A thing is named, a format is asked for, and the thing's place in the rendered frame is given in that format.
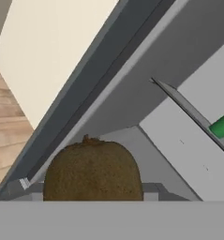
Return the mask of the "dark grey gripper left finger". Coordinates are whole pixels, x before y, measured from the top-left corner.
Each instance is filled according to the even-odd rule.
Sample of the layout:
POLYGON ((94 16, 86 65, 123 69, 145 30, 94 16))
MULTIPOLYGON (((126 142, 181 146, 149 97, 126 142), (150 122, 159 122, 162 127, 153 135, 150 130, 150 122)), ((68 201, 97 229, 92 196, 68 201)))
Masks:
POLYGON ((7 184, 6 201, 41 201, 43 184, 30 185, 27 179, 17 179, 7 184))

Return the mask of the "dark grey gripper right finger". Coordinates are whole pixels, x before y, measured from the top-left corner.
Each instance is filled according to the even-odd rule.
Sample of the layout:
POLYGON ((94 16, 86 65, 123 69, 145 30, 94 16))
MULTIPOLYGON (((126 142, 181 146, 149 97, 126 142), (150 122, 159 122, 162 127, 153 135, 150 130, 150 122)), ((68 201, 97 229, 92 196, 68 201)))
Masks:
POLYGON ((151 202, 182 202, 186 198, 169 192, 161 183, 143 183, 143 199, 151 202))

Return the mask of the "brown kiwi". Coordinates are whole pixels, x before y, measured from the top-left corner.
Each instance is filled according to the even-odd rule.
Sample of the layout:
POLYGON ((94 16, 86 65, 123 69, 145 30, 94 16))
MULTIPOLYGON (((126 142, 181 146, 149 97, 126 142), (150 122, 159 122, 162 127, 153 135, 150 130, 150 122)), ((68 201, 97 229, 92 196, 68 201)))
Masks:
POLYGON ((142 180, 130 152, 118 142, 84 136, 49 165, 45 201, 141 201, 142 180))

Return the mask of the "grey fridge shelf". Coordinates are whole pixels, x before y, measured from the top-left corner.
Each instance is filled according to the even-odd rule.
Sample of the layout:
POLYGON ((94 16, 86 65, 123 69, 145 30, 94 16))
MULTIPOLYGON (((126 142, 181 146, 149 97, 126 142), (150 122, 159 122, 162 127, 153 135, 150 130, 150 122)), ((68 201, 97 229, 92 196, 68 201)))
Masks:
POLYGON ((219 139, 210 129, 211 123, 175 88, 172 86, 150 79, 151 83, 161 88, 192 120, 193 122, 224 152, 224 139, 219 139))

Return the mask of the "green beer bottle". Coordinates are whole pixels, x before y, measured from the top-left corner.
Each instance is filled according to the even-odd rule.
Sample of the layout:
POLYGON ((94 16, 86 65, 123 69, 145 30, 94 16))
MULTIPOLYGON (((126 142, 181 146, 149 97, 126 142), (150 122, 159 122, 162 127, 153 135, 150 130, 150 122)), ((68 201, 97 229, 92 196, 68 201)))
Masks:
POLYGON ((220 117, 215 123, 213 123, 209 129, 219 139, 224 138, 224 115, 220 117))

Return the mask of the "cream cabinet side panel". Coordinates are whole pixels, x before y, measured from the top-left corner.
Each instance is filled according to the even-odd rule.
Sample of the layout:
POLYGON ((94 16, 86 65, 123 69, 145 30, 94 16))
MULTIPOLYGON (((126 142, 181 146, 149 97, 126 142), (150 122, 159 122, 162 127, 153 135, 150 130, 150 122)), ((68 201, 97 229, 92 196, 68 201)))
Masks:
POLYGON ((12 0, 0 73, 36 127, 118 0, 12 0))

